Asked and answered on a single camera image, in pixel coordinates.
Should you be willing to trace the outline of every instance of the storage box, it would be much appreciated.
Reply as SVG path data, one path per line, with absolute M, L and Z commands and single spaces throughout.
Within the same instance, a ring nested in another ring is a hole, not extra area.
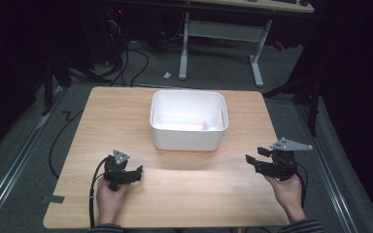
M 211 91 L 160 90 L 150 117 L 160 150 L 216 150 L 228 127 L 223 96 Z

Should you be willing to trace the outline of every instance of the sleeve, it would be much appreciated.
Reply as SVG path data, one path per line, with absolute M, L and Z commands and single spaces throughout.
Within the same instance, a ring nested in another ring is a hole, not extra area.
M 281 228 L 280 233 L 323 233 L 321 223 L 315 218 L 305 218 Z
M 89 229 L 87 233 L 123 233 L 123 229 L 118 225 L 104 224 Z

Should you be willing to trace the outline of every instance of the desk leg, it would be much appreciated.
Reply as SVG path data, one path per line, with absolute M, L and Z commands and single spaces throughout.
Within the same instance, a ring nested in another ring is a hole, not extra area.
M 189 13 L 186 13 L 186 23 L 184 28 L 184 47 L 183 53 L 181 54 L 181 64 L 180 64 L 180 80 L 185 80 L 187 78 L 187 38 L 189 34 Z
M 263 87 L 263 81 L 261 73 L 259 72 L 258 60 L 262 52 L 262 48 L 265 44 L 266 37 L 268 36 L 269 28 L 271 27 L 272 20 L 268 19 L 264 25 L 259 38 L 258 48 L 256 49 L 255 55 L 250 56 L 251 67 L 253 68 L 253 74 L 255 79 L 255 85 L 257 87 Z

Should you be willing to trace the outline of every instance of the wooden tabletop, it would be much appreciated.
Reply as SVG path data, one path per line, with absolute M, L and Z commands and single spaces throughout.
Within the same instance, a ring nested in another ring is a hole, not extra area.
M 190 2 L 222 4 L 234 7 L 257 8 L 264 10 L 293 13 L 312 13 L 314 11 L 314 8 L 311 6 L 311 4 L 308 4 L 307 6 L 303 7 L 299 4 L 299 0 L 297 0 L 297 3 L 295 4 L 272 0 L 257 0 L 256 2 L 252 2 L 249 0 L 190 0 Z
M 50 203 L 47 228 L 88 228 L 88 196 L 99 162 L 113 149 L 130 155 L 127 171 L 144 165 L 140 182 L 125 196 L 116 221 L 123 227 L 223 227 L 285 225 L 287 216 L 271 185 L 245 154 L 269 148 L 277 136 L 259 92 L 220 90 L 229 127 L 216 151 L 158 150 L 150 110 L 154 88 L 95 87 Z M 95 204 L 95 221 L 97 206 Z

